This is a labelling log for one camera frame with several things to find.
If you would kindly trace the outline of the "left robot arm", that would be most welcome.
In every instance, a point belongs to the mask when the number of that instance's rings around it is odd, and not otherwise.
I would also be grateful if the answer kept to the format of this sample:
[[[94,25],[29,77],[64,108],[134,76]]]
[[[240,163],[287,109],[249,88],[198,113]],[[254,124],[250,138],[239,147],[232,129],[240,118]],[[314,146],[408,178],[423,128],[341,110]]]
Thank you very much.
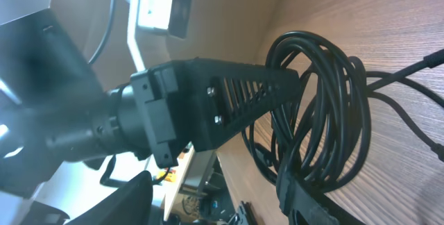
[[[222,60],[173,60],[104,91],[90,65],[44,9],[1,26],[3,141],[20,152],[1,160],[1,189],[29,198],[63,162],[131,152],[161,168],[188,144],[219,148],[256,119],[294,100],[299,77]]]

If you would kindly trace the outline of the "black USB cable thick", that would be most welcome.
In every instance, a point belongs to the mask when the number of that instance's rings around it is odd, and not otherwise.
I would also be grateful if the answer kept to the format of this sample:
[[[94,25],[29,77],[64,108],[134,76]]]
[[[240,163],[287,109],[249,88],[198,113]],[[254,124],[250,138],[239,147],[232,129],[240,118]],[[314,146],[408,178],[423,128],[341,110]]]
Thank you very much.
[[[299,78],[300,91],[304,92],[311,75],[316,75],[315,96],[301,115],[301,96],[272,110],[271,149],[265,151],[266,160],[261,161],[258,153],[250,152],[269,183],[277,183],[282,167],[288,167],[321,192],[331,192],[349,183],[364,166],[370,148],[370,98],[392,107],[438,159],[443,159],[443,145],[427,136],[398,102],[378,91],[401,83],[442,106],[441,96],[409,79],[409,75],[420,70],[442,65],[442,50],[394,73],[366,71],[358,57],[346,56],[326,38],[308,31],[289,31],[272,43],[265,66],[285,69],[301,53],[311,64]]]

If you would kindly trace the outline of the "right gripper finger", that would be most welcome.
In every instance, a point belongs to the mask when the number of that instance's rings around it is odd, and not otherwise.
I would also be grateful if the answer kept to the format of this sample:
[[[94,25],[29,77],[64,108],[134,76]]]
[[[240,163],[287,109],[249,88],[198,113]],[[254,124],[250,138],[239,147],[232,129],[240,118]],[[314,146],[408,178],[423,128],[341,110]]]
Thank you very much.
[[[356,217],[308,185],[299,175],[281,166],[277,175],[276,192],[280,210],[289,224],[358,225]]]

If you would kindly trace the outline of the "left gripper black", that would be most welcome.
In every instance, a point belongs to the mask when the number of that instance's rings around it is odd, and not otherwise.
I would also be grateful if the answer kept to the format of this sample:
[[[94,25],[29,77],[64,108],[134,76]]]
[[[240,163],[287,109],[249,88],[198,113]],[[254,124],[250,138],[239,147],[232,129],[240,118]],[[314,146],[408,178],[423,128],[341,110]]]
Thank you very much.
[[[294,100],[299,75],[292,69],[271,69],[222,60],[175,61],[184,125],[195,150],[219,148],[256,119]],[[178,165],[177,135],[160,71],[147,69],[130,77],[137,109],[151,153],[159,168]]]

